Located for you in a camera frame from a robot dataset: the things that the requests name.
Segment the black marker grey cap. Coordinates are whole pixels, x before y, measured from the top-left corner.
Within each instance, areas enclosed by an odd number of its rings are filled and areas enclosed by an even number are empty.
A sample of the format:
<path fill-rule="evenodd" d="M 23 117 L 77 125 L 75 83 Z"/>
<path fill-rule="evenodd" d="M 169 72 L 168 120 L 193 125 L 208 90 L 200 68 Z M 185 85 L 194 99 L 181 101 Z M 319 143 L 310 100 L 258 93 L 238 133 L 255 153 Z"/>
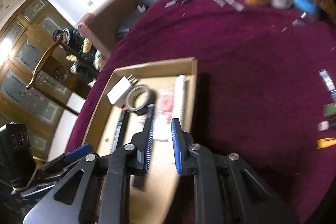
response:
<path fill-rule="evenodd" d="M 133 186 L 143 190 L 145 186 L 146 174 L 150 167 L 151 152 L 153 148 L 153 118 L 155 104 L 147 107 L 147 116 L 142 132 L 134 134 L 137 151 L 137 170 L 139 174 L 135 176 Z"/>

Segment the black tape roll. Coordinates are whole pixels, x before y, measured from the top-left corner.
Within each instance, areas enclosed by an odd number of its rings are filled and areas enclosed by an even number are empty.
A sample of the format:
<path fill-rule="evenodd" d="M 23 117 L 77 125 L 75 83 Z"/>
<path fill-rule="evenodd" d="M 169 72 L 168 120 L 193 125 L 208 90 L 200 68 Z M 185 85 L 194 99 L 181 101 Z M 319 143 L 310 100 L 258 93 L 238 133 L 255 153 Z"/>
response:
<path fill-rule="evenodd" d="M 154 104 L 156 94 L 147 85 L 137 85 L 130 89 L 126 96 L 125 107 L 131 113 L 138 116 L 147 112 L 147 106 Z"/>

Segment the white marker pen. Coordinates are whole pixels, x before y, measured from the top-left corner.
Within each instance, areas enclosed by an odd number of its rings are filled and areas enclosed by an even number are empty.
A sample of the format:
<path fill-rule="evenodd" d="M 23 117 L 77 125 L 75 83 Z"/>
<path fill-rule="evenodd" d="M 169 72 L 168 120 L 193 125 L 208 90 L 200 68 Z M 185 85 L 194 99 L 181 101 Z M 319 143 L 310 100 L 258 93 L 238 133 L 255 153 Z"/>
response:
<path fill-rule="evenodd" d="M 175 80 L 174 102 L 172 118 L 178 118 L 183 124 L 184 106 L 185 106 L 185 91 L 186 91 L 186 75 L 180 75 Z"/>

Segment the large white charger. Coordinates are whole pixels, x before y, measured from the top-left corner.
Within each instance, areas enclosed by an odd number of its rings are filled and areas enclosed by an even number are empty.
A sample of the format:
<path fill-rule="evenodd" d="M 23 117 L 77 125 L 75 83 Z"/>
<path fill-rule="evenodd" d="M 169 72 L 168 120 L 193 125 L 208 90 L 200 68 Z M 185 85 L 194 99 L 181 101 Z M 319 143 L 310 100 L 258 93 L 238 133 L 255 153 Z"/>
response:
<path fill-rule="evenodd" d="M 128 75 L 128 77 L 122 76 L 115 86 L 112 87 L 111 91 L 108 92 L 107 97 L 109 102 L 113 106 L 123 108 L 126 102 L 127 94 L 132 88 L 134 88 L 137 81 L 138 79 L 133 75 Z"/>

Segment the clear case red item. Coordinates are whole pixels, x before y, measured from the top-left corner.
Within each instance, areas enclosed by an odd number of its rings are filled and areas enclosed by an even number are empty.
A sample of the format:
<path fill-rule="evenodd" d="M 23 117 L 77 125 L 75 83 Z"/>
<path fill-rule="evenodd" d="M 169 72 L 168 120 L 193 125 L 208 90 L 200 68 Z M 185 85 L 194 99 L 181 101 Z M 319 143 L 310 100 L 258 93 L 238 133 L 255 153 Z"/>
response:
<path fill-rule="evenodd" d="M 169 123 L 173 113 L 173 89 L 159 89 L 155 108 L 155 119 L 159 122 Z"/>

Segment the yellow utility knife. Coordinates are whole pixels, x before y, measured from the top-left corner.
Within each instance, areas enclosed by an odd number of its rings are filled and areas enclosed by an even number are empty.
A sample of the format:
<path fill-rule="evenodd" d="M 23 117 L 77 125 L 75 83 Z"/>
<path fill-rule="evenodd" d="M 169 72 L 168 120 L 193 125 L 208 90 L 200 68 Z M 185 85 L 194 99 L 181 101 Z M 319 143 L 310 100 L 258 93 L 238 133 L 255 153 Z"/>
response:
<path fill-rule="evenodd" d="M 323 138 L 317 140 L 317 148 L 318 149 L 324 149 L 327 147 L 331 147 L 333 145 L 336 145 L 336 139 L 335 138 Z"/>

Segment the black marker red cap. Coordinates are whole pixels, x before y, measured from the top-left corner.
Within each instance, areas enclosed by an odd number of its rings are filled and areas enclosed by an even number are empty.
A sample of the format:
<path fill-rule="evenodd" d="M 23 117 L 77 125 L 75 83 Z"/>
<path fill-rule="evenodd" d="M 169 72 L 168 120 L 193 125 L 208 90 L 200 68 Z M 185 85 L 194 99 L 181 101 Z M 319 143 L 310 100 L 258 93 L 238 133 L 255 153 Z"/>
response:
<path fill-rule="evenodd" d="M 117 123 L 117 127 L 114 133 L 114 138 L 111 145 L 111 153 L 114 153 L 118 147 L 123 144 L 123 139 L 127 131 L 127 124 L 129 120 L 129 112 L 127 108 L 123 108 L 120 114 L 120 118 Z"/>

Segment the black marker white cap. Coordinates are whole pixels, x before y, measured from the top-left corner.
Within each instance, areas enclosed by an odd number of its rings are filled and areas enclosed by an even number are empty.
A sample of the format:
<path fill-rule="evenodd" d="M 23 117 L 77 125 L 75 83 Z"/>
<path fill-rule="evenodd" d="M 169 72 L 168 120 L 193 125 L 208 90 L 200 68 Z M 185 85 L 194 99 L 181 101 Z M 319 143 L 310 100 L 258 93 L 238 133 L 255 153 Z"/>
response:
<path fill-rule="evenodd" d="M 332 128 L 336 128 L 336 119 L 323 121 L 318 124 L 318 131 L 327 131 Z"/>

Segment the green lighter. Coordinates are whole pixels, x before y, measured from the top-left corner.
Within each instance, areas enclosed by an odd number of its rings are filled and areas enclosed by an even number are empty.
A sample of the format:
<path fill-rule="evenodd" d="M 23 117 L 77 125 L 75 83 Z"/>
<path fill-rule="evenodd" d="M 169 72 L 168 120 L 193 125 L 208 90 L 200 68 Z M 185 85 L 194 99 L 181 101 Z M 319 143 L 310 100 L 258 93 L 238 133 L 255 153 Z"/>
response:
<path fill-rule="evenodd" d="M 326 118 L 336 116 L 336 103 L 329 103 L 323 106 L 323 116 Z"/>

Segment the wooden chair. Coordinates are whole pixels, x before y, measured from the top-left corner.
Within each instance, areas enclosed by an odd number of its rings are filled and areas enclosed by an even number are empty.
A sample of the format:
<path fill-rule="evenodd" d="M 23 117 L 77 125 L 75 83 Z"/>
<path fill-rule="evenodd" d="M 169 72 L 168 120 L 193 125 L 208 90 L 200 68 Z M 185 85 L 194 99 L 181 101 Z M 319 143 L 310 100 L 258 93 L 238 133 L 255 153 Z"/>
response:
<path fill-rule="evenodd" d="M 43 54 L 42 58 L 37 63 L 35 69 L 32 72 L 32 77 L 30 79 L 30 82 L 26 85 L 26 90 L 30 90 L 34 88 L 38 92 L 40 92 L 42 95 L 44 95 L 46 98 L 51 100 L 53 103 L 57 104 L 58 106 L 64 108 L 64 110 L 67 110 L 71 112 L 72 114 L 75 114 L 78 116 L 78 112 L 74 109 L 67 106 L 67 104 L 61 100 L 58 99 L 58 97 L 55 96 L 55 92 L 50 93 L 48 90 L 43 90 L 38 85 L 38 75 L 40 72 L 45 72 L 49 76 L 51 76 L 53 79 L 56 79 L 56 81 L 59 84 L 62 84 L 65 86 L 69 91 L 79 95 L 80 97 L 86 99 L 91 87 L 86 84 L 84 81 L 80 79 L 79 76 L 71 73 L 70 69 L 67 68 L 64 64 L 62 64 L 60 61 L 57 61 L 53 56 L 52 53 L 56 48 L 62 46 L 65 51 L 68 51 L 75 55 L 79 60 L 83 62 L 83 65 L 85 68 L 92 73 L 92 76 L 96 79 L 99 72 L 95 69 L 95 67 L 90 64 L 86 59 L 84 59 L 79 53 L 74 51 L 72 48 L 67 46 L 63 43 L 63 35 L 59 35 L 56 42 L 54 42 Z"/>

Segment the maroon velvet tablecloth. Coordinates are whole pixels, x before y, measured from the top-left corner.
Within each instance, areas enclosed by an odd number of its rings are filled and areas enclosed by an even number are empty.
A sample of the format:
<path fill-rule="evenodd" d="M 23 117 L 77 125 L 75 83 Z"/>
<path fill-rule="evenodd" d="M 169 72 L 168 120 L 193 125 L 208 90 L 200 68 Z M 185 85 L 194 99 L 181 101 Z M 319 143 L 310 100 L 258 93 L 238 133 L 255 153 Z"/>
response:
<path fill-rule="evenodd" d="M 335 77 L 335 23 L 310 23 L 295 10 L 213 0 L 148 8 L 98 75 L 72 130 L 80 146 L 116 68 L 194 57 L 198 82 L 194 140 L 218 154 L 236 152 L 299 216 L 335 223 L 335 148 L 317 149 L 323 106 L 331 100 L 319 71 Z"/>

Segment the seated person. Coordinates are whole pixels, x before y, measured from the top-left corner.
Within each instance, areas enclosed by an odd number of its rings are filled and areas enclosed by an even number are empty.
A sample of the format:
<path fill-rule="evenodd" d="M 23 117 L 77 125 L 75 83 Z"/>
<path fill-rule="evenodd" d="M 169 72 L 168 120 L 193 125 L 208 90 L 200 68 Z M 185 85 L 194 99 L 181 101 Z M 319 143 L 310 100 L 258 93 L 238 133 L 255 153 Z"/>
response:
<path fill-rule="evenodd" d="M 60 35 L 63 36 L 64 44 L 69 46 L 87 62 L 93 65 L 97 71 L 100 72 L 102 70 L 104 66 L 104 58 L 101 52 L 96 50 L 88 38 L 73 27 L 55 30 L 52 34 L 53 40 L 56 42 Z M 88 67 L 74 54 L 66 51 L 66 59 L 72 63 L 70 71 L 73 74 L 78 75 L 86 84 L 89 84 L 96 79 Z"/>

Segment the small blue capsule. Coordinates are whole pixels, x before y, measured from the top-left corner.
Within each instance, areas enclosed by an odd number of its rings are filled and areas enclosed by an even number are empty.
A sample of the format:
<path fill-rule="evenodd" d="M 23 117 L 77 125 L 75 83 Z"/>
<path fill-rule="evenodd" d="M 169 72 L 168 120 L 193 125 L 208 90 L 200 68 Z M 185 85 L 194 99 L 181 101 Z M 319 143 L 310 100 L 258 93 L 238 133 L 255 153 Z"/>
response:
<path fill-rule="evenodd" d="M 306 23 L 299 20 L 299 19 L 295 19 L 292 23 L 291 23 L 292 26 L 297 26 L 297 27 L 305 27 L 306 26 Z"/>

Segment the white pen on table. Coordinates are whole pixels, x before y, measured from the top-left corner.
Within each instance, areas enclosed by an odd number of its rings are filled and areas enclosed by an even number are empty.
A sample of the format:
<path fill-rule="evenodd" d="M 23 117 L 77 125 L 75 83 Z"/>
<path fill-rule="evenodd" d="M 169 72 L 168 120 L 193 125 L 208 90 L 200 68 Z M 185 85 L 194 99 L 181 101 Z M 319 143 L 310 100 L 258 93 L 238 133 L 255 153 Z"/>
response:
<path fill-rule="evenodd" d="M 239 2 L 235 0 L 223 0 L 225 3 L 228 3 L 230 6 L 232 6 L 236 11 L 243 11 L 245 6 L 240 4 Z"/>

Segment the small silver clip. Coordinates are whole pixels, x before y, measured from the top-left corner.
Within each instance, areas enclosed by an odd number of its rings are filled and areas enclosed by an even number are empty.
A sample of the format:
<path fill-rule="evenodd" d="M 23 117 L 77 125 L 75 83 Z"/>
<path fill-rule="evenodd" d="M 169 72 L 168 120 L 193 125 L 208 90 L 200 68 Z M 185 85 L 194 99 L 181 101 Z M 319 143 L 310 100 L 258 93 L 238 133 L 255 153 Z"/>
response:
<path fill-rule="evenodd" d="M 166 8 L 169 8 L 169 7 L 173 7 L 177 4 L 177 0 L 172 0 L 172 1 L 169 1 L 165 4 L 165 9 Z"/>

